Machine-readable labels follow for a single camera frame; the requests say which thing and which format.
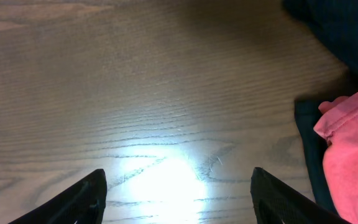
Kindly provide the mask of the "black garment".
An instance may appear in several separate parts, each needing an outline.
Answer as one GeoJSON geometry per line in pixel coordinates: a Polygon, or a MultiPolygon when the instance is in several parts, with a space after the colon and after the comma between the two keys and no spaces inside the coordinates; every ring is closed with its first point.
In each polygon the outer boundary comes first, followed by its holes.
{"type": "Polygon", "coordinates": [[[323,157],[328,145],[313,129],[322,117],[318,109],[320,103],[316,100],[296,100],[295,123],[303,143],[305,163],[315,202],[320,207],[337,214],[323,170],[323,157]]]}

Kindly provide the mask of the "red t-shirt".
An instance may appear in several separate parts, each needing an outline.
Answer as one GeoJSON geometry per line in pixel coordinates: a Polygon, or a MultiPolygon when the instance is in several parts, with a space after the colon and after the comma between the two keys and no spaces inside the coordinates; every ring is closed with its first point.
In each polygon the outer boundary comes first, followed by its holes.
{"type": "Polygon", "coordinates": [[[319,105],[314,131],[326,140],[323,170],[338,214],[358,223],[358,92],[319,105]]]}

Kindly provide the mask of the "folded navy blue shorts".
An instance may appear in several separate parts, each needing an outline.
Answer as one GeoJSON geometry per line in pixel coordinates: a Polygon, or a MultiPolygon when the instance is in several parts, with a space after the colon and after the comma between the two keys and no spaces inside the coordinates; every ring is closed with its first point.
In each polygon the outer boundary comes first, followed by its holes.
{"type": "Polygon", "coordinates": [[[358,75],[358,0],[283,0],[282,6],[358,75]]]}

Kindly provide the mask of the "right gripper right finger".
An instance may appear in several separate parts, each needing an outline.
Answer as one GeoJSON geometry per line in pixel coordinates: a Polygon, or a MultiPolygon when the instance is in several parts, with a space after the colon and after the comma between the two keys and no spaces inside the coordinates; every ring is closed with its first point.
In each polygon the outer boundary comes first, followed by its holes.
{"type": "Polygon", "coordinates": [[[253,170],[250,194],[258,224],[350,224],[261,167],[253,170]]]}

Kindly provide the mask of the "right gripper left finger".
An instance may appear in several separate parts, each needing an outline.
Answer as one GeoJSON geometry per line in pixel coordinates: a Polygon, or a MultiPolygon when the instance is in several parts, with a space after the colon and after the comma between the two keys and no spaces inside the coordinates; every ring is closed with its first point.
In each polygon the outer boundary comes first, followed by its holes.
{"type": "Polygon", "coordinates": [[[96,169],[48,202],[9,224],[101,224],[106,208],[107,182],[96,169]]]}

